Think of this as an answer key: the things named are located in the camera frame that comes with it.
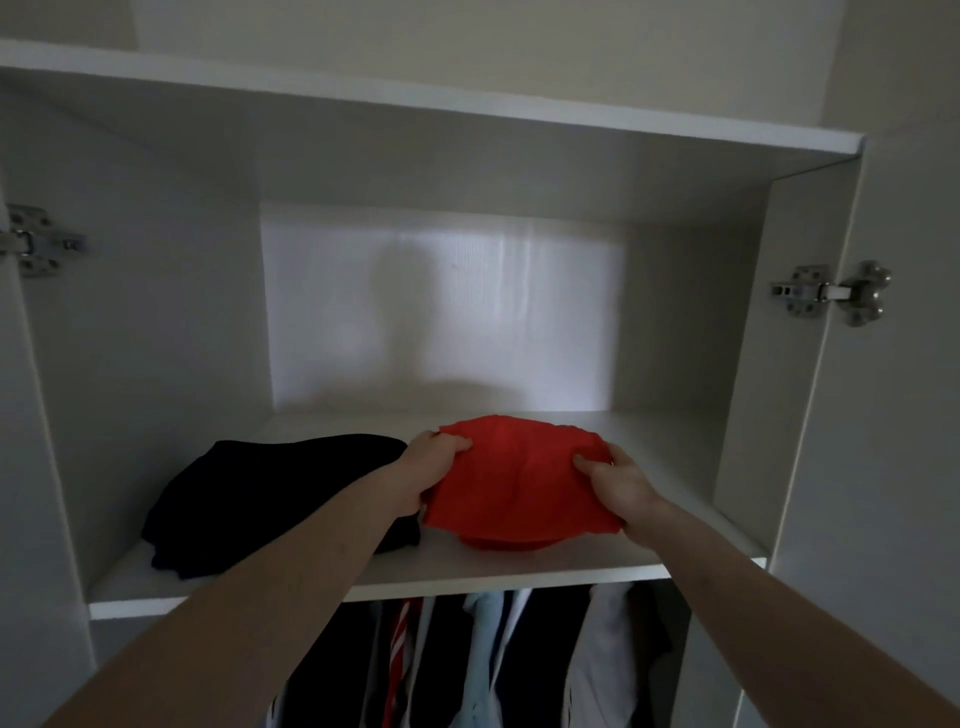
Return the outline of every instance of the person's left arm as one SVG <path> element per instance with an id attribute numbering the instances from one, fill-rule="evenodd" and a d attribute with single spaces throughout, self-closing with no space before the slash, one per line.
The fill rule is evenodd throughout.
<path id="1" fill-rule="evenodd" d="M 470 441 L 424 432 L 395 463 L 196 591 L 110 660 L 45 728 L 253 725 L 397 516 Z M 317 463 L 319 472 L 324 464 Z"/>

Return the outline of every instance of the forearm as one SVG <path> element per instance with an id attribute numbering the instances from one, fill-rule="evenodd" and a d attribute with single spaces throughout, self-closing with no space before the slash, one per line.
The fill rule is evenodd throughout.
<path id="1" fill-rule="evenodd" d="M 659 503 L 632 528 L 771 728 L 960 723 L 942 696 L 677 506 Z"/>
<path id="2" fill-rule="evenodd" d="M 111 660 L 48 728 L 251 725 L 373 554 L 409 477 L 401 463 L 356 481 L 194 593 Z"/>

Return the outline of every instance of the metal hinge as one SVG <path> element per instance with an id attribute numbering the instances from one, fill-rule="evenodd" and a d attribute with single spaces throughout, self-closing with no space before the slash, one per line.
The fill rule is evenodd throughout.
<path id="1" fill-rule="evenodd" d="M 883 315 L 880 291 L 890 285 L 890 271 L 875 260 L 864 260 L 856 274 L 840 283 L 829 281 L 826 265 L 800 265 L 790 280 L 770 284 L 770 295 L 786 304 L 792 316 L 822 316 L 831 301 L 845 311 L 852 327 L 866 326 Z"/>
<path id="2" fill-rule="evenodd" d="M 0 255 L 16 255 L 23 278 L 54 276 L 60 262 L 53 255 L 86 250 L 84 235 L 58 230 L 41 207 L 7 205 L 7 212 L 10 231 L 0 232 Z"/>

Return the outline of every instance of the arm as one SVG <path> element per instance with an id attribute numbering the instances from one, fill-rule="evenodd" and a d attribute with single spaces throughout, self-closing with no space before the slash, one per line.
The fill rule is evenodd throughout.
<path id="1" fill-rule="evenodd" d="M 652 548 L 771 728 L 960 726 L 960 710 L 657 495 L 636 463 L 577 457 L 600 500 Z"/>
<path id="2" fill-rule="evenodd" d="M 398 515 L 470 441 L 423 433 L 395 463 L 198 590 L 70 698 L 46 728 L 252 725 Z"/>

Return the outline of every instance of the person's left hand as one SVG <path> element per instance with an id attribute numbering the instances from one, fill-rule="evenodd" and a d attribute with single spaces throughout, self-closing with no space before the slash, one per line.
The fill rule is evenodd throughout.
<path id="1" fill-rule="evenodd" d="M 420 494 L 436 485 L 453 465 L 458 452 L 470 449 L 473 441 L 466 437 L 429 430 L 421 432 L 396 461 L 407 488 L 401 515 L 410 516 L 420 510 Z"/>

